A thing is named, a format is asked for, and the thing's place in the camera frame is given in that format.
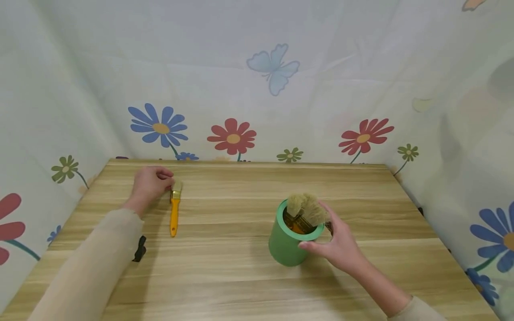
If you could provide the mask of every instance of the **flower center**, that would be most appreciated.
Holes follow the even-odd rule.
[[[152,128],[159,134],[167,134],[170,132],[170,128],[166,124],[157,123]]]
[[[511,251],[514,251],[514,232],[503,237],[503,244]]]
[[[363,134],[357,137],[357,143],[362,144],[367,142],[371,138],[370,134]]]
[[[237,144],[241,140],[241,137],[238,134],[230,134],[227,137],[227,142],[229,144]]]

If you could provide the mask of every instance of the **orange brush handle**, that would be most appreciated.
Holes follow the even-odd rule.
[[[171,199],[171,218],[170,218],[170,234],[171,237],[175,237],[177,235],[178,228],[178,204],[180,203],[180,199],[172,198]]]

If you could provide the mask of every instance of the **paintbrush bristles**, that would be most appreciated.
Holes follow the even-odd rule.
[[[312,226],[329,221],[328,213],[319,205],[318,198],[309,193],[291,194],[287,199],[287,212],[292,217],[300,214]]]
[[[297,216],[302,209],[302,204],[304,202],[304,196],[302,194],[291,194],[287,199],[287,212],[292,217]]]

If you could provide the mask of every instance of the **wooden table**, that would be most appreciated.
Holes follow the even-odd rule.
[[[497,320],[384,165],[136,160],[107,164],[1,320],[26,320],[72,251],[129,195],[136,170],[155,164],[184,183],[178,234],[170,238],[167,194],[145,217],[147,253],[119,281],[104,320],[384,319],[324,259],[287,268],[270,256],[276,208],[292,192],[325,200],[378,268],[449,320]]]

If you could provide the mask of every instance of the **red flower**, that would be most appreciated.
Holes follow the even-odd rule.
[[[22,199],[18,194],[9,194],[0,200],[0,219],[11,214],[20,206]],[[10,241],[20,237],[25,232],[25,224],[12,222],[0,225],[0,241]],[[9,258],[9,252],[0,248],[0,265],[4,264]]]
[[[348,152],[348,155],[355,154],[359,148],[362,153],[367,153],[371,150],[370,143],[382,144],[387,140],[387,137],[379,137],[380,135],[387,134],[393,131],[394,127],[389,126],[384,129],[382,127],[387,124],[389,119],[382,119],[378,123],[378,119],[372,119],[368,124],[368,120],[365,119],[360,122],[359,130],[360,133],[356,133],[353,130],[347,130],[341,135],[344,139],[350,139],[345,142],[341,142],[339,147],[347,146],[341,152]]]
[[[244,154],[247,148],[255,146],[254,143],[250,142],[255,140],[253,137],[255,137],[257,133],[255,130],[245,132],[249,127],[250,124],[244,122],[241,123],[238,128],[237,120],[229,118],[225,121],[226,129],[218,125],[212,126],[211,130],[217,136],[209,136],[207,140],[210,142],[221,142],[217,144],[215,148],[217,150],[227,149],[229,155],[235,155],[237,152]]]

